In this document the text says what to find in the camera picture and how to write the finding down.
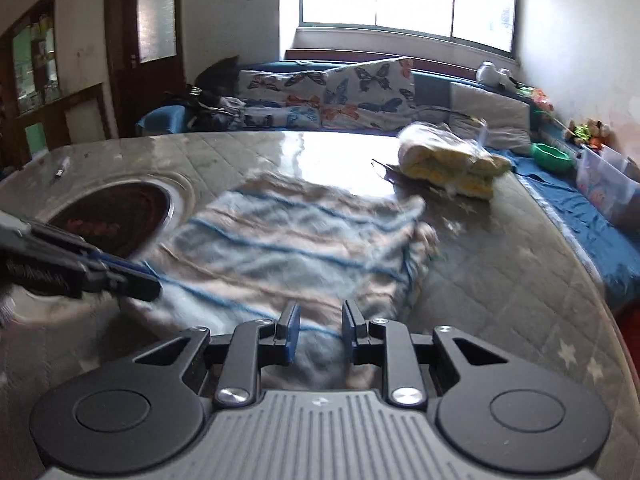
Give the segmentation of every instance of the wall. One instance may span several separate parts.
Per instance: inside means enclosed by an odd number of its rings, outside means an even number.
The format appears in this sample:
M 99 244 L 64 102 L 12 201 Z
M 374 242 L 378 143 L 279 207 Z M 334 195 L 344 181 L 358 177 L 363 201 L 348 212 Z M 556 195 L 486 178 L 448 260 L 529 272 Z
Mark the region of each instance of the wall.
M 279 23 L 279 0 L 182 0 L 187 81 L 235 54 L 242 63 L 280 59 Z
M 299 28 L 294 40 L 294 48 L 329 48 L 401 54 L 468 68 L 477 68 L 484 61 L 492 61 L 498 68 L 511 70 L 515 78 L 519 77 L 520 71 L 515 60 L 478 48 L 423 36 L 381 30 L 331 27 Z
M 640 161 L 640 0 L 521 0 L 518 56 L 526 82 L 559 115 L 597 118 Z
M 39 0 L 0 0 L 0 31 Z M 64 93 L 103 83 L 111 133 L 117 136 L 104 43 L 104 0 L 56 0 L 54 27 L 58 78 Z

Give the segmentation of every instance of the striped towel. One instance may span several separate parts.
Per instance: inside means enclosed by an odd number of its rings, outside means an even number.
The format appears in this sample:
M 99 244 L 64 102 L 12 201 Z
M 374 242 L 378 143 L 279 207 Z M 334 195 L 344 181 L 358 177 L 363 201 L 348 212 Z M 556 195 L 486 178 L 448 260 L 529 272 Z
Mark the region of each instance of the striped towel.
M 151 251 L 162 282 L 153 303 L 131 301 L 158 335 L 190 326 L 231 333 L 242 322 L 302 310 L 296 361 L 262 371 L 281 388 L 363 388 L 371 367 L 350 367 L 342 349 L 342 302 L 366 319 L 403 319 L 419 293 L 437 238 L 418 219 L 424 201 L 366 199 L 272 173 L 220 195 Z

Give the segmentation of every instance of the brown wooden door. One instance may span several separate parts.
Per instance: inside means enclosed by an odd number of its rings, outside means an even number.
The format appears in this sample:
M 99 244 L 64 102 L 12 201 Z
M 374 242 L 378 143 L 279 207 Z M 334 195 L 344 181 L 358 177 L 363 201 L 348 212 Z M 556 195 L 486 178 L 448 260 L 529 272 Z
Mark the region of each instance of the brown wooden door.
M 179 1 L 106 0 L 110 73 L 121 137 L 134 135 L 135 124 L 161 105 L 165 92 L 184 90 Z

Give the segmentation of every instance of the frosted glass door panel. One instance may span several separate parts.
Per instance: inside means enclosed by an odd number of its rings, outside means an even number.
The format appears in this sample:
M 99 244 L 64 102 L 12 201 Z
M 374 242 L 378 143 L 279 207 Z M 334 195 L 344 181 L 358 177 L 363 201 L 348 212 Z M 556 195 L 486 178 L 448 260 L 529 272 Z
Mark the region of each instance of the frosted glass door panel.
M 138 0 L 140 63 L 176 55 L 175 0 Z

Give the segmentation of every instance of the white stuffed toy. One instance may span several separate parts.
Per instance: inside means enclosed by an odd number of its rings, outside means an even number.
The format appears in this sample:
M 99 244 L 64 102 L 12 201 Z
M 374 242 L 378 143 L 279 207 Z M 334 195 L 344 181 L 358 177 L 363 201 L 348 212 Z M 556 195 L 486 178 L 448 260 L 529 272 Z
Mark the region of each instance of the white stuffed toy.
M 476 81 L 492 88 L 503 87 L 509 92 L 516 91 L 516 85 L 512 81 L 511 72 L 506 68 L 498 70 L 491 61 L 482 63 L 476 72 Z

